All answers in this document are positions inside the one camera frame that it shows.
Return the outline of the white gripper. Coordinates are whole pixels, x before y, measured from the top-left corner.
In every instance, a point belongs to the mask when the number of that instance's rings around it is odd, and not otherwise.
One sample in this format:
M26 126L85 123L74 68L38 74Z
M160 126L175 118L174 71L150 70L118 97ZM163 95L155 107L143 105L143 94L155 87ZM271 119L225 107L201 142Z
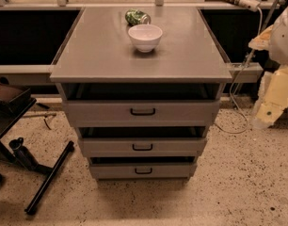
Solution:
M288 107L288 66L281 66L272 75L261 104L253 108L251 124L256 129L272 126Z

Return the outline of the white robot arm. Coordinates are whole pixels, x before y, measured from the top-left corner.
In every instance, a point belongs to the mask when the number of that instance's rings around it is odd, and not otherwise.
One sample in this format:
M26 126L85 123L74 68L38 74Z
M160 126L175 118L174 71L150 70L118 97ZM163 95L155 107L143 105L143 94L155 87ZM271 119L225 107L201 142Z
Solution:
M288 108L288 7L272 25L252 39L248 47L266 50L270 59L280 64L273 73L266 73L268 84L255 104L251 120L254 128L265 129Z

